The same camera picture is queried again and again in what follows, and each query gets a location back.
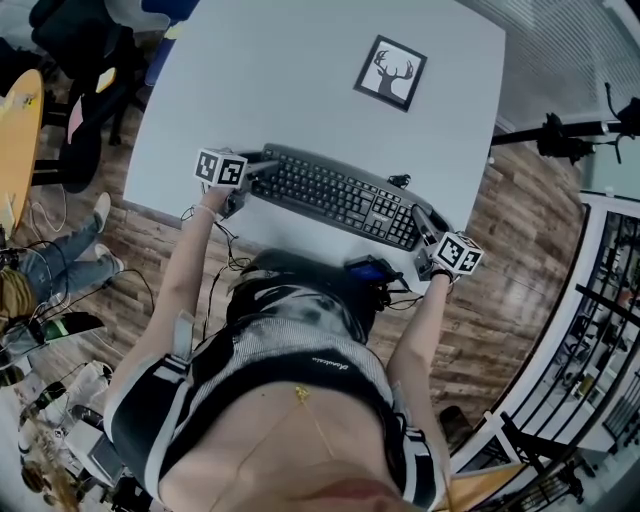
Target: woman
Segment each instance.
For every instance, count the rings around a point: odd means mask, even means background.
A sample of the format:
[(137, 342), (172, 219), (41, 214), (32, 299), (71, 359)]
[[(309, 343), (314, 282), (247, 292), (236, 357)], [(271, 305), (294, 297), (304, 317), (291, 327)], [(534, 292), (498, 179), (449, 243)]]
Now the woman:
[[(58, 303), (68, 294), (104, 283), (124, 270), (122, 260), (103, 244), (95, 245), (94, 261), (78, 260), (104, 230), (110, 210), (111, 197), (103, 192), (79, 230), (42, 249), (27, 249), (16, 270), (0, 270), (0, 370), (10, 369), (40, 346), (28, 329), (38, 307), (50, 300)], [(1, 372), (0, 386), (15, 384), (12, 377), (11, 370)]]
[[(433, 271), (385, 374), (364, 346), (368, 290), (342, 269), (267, 251), (234, 283), (227, 326), (198, 347), (181, 384), (225, 200), (203, 196), (151, 321), (114, 374), (105, 431), (125, 464), (176, 512), (435, 508), (449, 454), (429, 368), (453, 276)], [(415, 458), (410, 436), (425, 448)]]

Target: necklace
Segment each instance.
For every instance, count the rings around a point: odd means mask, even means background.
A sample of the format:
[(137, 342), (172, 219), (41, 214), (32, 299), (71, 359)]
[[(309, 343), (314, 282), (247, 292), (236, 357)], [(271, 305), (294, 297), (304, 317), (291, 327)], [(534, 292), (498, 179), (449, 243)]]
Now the necklace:
[(260, 446), (262, 446), (262, 444), (267, 440), (267, 438), (271, 435), (271, 433), (274, 430), (276, 430), (280, 425), (282, 425), (287, 419), (289, 419), (289, 417), (295, 411), (297, 411), (300, 407), (303, 407), (307, 411), (307, 413), (309, 413), (309, 416), (311, 416), (311, 419), (313, 420), (313, 423), (314, 423), (314, 425), (316, 427), (316, 430), (318, 431), (318, 434), (320, 434), (320, 438), (322, 439), (322, 442), (323, 442), (325, 448), (327, 449), (327, 452), (329, 453), (329, 457), (331, 457), (331, 460), (335, 459), (335, 455), (333, 454), (333, 450), (331, 449), (331, 446), (329, 445), (329, 442), (327, 441), (327, 438), (324, 435), (324, 432), (322, 431), (322, 428), (320, 427), (320, 424), (318, 423), (318, 420), (316, 419), (315, 415), (313, 414), (313, 411), (309, 408), (309, 405), (307, 404), (307, 400), (308, 400), (309, 396), (311, 396), (311, 393), (304, 386), (296, 386), (295, 387), (295, 393), (296, 393), (296, 398), (298, 399), (298, 402), (296, 403), (296, 405), (294, 407), (292, 407), (287, 412), (287, 414), (285, 414), (282, 418), (280, 418), (276, 422), (276, 424), (269, 429), (269, 431), (264, 435), (264, 437), (260, 441), (258, 441), (258, 443), (256, 443), (256, 445), (251, 449), (251, 451), (249, 451), (249, 453), (242, 459), (242, 461), (240, 462), (240, 464), (236, 468), (236, 472), (233, 475), (233, 478), (224, 487), (224, 489), (222, 490), (220, 495), (216, 498), (216, 501), (214, 501), (213, 505), (211, 505), (211, 508), (209, 509), (209, 512), (212, 512), (213, 509), (216, 507), (216, 505), (218, 505), (218, 503), (220, 503), (220, 500), (228, 492), (229, 488), (231, 487), (231, 484), (233, 484), (233, 482), (235, 482), (236, 479), (238, 478), (238, 475), (240, 474), (240, 470), (242, 469), (244, 464), (247, 462), (247, 460), (249, 460), (251, 458), (251, 456), (256, 452), (256, 450), (258, 448), (260, 448)]

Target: skin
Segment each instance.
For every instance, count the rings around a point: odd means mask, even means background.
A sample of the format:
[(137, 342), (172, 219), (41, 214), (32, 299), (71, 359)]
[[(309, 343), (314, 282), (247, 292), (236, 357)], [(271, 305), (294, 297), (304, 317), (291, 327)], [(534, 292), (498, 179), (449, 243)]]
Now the skin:
[[(216, 189), (201, 204), (219, 211)], [(176, 316), (195, 316), (213, 216), (196, 209), (171, 256), (156, 310), (110, 385), (116, 391), (149, 354), (171, 351)], [(436, 450), (449, 479), (449, 452), (429, 395), (449, 279), (437, 275), (387, 366), (411, 416)], [(179, 511), (410, 511), (384, 457), (381, 425), (366, 406), (335, 391), (295, 383), (259, 387), (234, 402), (160, 482), (164, 503)]]

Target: picture frame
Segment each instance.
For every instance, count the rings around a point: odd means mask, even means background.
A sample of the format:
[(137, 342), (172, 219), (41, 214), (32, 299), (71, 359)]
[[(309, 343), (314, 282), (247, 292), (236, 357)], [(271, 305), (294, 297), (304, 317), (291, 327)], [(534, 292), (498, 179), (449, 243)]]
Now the picture frame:
[(426, 63), (425, 55), (378, 35), (353, 88), (408, 112)]

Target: chest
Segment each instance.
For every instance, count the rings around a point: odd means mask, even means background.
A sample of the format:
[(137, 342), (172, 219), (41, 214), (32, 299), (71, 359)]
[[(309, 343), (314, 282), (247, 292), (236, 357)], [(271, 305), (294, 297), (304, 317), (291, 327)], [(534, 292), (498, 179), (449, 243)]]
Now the chest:
[(304, 387), (308, 396), (302, 403), (295, 388), (262, 386), (232, 404), (165, 475), (165, 503), (175, 510), (208, 510), (229, 487), (248, 491), (283, 468), (330, 460), (357, 464), (391, 481), (382, 428), (369, 408), (312, 386)]

